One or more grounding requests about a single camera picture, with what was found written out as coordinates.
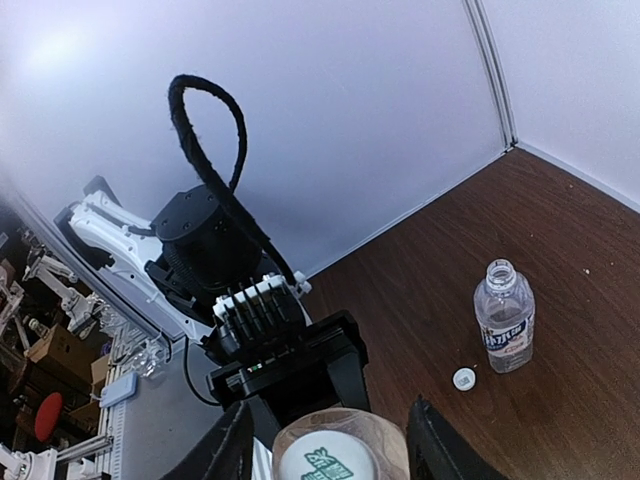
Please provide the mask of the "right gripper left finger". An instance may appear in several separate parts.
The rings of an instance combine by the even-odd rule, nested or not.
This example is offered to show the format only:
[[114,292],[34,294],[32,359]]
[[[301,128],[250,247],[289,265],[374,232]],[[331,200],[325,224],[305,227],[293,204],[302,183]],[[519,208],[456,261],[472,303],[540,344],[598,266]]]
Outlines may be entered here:
[[254,422],[247,402],[231,405],[165,480],[249,480]]

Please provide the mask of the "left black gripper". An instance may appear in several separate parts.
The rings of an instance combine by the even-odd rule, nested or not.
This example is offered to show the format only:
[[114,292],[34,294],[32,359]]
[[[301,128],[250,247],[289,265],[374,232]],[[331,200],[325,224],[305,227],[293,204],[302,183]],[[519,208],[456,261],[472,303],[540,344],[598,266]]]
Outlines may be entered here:
[[307,326],[289,352],[266,361],[228,364],[209,373],[207,384],[224,409],[247,402],[257,433],[277,433],[335,405],[369,411],[368,361],[357,322],[342,310]]

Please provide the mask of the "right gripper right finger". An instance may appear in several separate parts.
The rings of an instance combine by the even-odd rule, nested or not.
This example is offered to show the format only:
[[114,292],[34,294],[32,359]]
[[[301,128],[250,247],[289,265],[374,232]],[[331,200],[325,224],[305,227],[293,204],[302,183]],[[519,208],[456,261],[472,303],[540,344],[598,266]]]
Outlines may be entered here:
[[409,410],[407,447],[411,479],[508,479],[421,395]]

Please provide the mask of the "brown tea bottle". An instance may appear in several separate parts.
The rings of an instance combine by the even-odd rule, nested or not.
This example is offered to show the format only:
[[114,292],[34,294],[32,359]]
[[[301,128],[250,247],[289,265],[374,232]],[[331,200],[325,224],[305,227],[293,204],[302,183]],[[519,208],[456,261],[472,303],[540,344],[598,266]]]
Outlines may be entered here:
[[408,479],[406,437],[364,410],[312,412],[277,434],[272,473],[275,479]]

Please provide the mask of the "white water bottle cap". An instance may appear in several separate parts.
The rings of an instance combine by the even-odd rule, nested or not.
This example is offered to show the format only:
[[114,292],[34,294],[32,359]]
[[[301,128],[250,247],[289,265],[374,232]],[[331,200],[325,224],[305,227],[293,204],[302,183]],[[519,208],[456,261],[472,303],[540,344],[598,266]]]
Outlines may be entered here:
[[453,374],[452,383],[457,390],[466,392],[474,388],[476,379],[476,373],[472,368],[462,367]]

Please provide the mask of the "white tea bottle cap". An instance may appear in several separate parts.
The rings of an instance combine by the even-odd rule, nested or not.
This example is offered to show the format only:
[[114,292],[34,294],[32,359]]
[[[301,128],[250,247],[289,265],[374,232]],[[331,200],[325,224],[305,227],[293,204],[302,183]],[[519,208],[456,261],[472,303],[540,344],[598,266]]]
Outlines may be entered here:
[[381,467],[373,451],[347,433],[320,430],[296,439],[273,468],[276,479],[379,479]]

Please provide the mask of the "clear water bottle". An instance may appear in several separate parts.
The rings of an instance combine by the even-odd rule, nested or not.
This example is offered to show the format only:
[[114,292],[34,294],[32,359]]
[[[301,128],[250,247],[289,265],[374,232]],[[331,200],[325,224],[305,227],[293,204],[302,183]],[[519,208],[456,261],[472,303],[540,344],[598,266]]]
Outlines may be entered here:
[[533,357],[536,305],[526,277],[506,259],[492,261],[473,304],[491,368],[506,374],[527,364]]

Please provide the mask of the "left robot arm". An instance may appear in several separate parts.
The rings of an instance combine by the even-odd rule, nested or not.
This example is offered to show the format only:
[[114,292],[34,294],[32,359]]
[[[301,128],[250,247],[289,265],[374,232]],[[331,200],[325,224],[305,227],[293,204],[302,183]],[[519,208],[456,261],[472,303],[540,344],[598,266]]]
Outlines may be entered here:
[[84,261],[142,293],[213,362],[201,402],[246,401],[268,433],[336,405],[369,409],[368,354],[352,315],[313,321],[306,276],[243,232],[207,187],[146,220],[96,177],[55,223]]

